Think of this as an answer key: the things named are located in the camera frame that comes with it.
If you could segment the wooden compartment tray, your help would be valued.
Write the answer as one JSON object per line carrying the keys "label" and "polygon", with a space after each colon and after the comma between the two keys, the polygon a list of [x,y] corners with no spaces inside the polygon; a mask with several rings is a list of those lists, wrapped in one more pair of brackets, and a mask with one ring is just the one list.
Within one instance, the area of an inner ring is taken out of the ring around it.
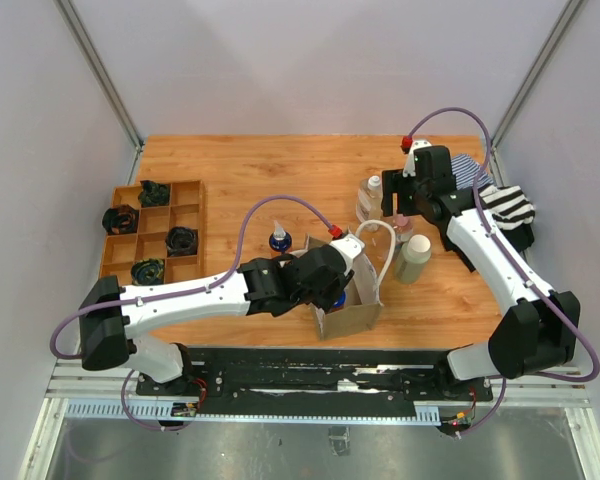
{"label": "wooden compartment tray", "polygon": [[[162,183],[171,189],[168,206],[142,208],[138,200],[141,184],[114,190],[111,207],[127,204],[139,211],[137,232],[109,235],[106,231],[100,272],[101,278],[115,276],[121,286],[133,285],[130,270],[134,263],[159,258],[165,261],[164,283],[199,279],[204,276],[205,187],[201,181]],[[165,238],[176,226],[197,229],[196,255],[168,257]]]}

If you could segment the pink cap bottle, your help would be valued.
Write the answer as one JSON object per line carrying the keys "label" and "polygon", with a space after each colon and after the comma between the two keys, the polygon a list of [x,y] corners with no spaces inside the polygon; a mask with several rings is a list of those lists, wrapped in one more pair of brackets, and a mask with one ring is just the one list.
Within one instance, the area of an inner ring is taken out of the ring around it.
{"label": "pink cap bottle", "polygon": [[392,217],[392,226],[396,237],[396,247],[408,242],[414,234],[414,225],[410,217],[396,213]]}

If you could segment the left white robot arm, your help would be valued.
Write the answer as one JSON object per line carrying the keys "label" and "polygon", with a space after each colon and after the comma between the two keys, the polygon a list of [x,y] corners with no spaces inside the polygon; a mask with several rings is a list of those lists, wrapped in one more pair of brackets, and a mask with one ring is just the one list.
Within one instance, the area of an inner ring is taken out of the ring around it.
{"label": "left white robot arm", "polygon": [[300,256],[257,258],[233,272],[197,280],[121,287],[116,278],[103,278],[79,316],[81,365],[86,371],[129,368],[170,394],[183,395],[194,383],[185,349],[152,331],[222,316],[278,317],[299,305],[328,311],[353,278],[362,251],[356,240],[343,238]]}

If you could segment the blue cap bottle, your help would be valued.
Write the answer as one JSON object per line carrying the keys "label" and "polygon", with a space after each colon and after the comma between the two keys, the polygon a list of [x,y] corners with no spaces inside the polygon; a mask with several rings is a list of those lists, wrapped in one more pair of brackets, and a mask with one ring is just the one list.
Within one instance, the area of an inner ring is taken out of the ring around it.
{"label": "blue cap bottle", "polygon": [[293,239],[291,234],[277,221],[274,221],[274,229],[269,236],[269,247],[277,254],[284,254],[292,247]]}
{"label": "blue cap bottle", "polygon": [[333,311],[341,310],[344,307],[345,302],[346,302],[346,293],[343,292],[340,295],[340,297],[334,302],[334,304],[332,305],[330,311],[333,312]]}

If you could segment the blue cap bottle front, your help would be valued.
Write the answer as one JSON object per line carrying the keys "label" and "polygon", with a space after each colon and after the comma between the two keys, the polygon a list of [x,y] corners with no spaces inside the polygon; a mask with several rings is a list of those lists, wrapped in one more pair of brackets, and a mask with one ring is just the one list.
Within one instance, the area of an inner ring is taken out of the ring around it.
{"label": "blue cap bottle front", "polygon": [[332,305],[330,311],[333,312],[333,311],[341,310],[344,307],[345,302],[346,302],[346,293],[343,292],[340,295],[340,297],[334,302],[334,304]]}

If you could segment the blue cap bottle back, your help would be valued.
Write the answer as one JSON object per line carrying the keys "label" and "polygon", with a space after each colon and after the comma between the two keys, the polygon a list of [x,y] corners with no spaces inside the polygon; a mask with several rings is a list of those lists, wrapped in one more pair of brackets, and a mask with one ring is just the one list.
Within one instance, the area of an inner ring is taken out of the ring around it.
{"label": "blue cap bottle back", "polygon": [[292,247],[293,239],[291,234],[277,221],[274,221],[274,229],[269,236],[269,247],[277,254],[284,254]]}

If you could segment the clear bottle white cap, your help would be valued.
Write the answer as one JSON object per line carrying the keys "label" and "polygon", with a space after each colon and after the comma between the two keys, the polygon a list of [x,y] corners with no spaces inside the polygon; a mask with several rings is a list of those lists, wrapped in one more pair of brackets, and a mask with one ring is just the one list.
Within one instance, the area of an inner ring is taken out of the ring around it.
{"label": "clear bottle white cap", "polygon": [[380,176],[373,175],[360,182],[355,209],[357,220],[360,223],[382,218],[382,196]]}

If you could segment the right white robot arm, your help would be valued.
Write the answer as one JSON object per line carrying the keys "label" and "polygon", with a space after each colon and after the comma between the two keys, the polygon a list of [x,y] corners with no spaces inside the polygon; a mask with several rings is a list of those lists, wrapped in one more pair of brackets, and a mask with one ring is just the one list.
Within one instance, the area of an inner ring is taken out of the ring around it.
{"label": "right white robot arm", "polygon": [[435,392],[454,400],[474,378],[516,379],[570,362],[580,317],[576,296],[535,274],[472,190],[457,188],[447,147],[407,139],[403,149],[404,168],[381,176],[383,214],[421,216],[434,225],[444,249],[481,275],[502,313],[487,341],[447,354],[447,366],[432,377]]}

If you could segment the blue white striped cloth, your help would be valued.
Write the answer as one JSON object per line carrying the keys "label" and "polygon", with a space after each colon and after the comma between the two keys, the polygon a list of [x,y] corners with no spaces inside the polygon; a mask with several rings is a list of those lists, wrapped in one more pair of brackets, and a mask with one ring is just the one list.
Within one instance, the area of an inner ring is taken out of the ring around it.
{"label": "blue white striped cloth", "polygon": [[489,173],[482,171],[481,165],[467,154],[452,157],[451,169],[455,176],[457,190],[472,188],[475,179],[479,190],[494,184]]}

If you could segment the green bottle white cap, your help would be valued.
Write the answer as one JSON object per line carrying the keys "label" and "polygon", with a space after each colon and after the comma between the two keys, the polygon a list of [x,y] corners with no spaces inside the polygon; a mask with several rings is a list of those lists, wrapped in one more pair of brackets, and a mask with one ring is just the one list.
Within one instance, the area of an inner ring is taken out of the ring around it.
{"label": "green bottle white cap", "polygon": [[413,284],[421,276],[431,258],[431,241],[421,234],[413,235],[402,245],[395,261],[394,275],[403,284]]}

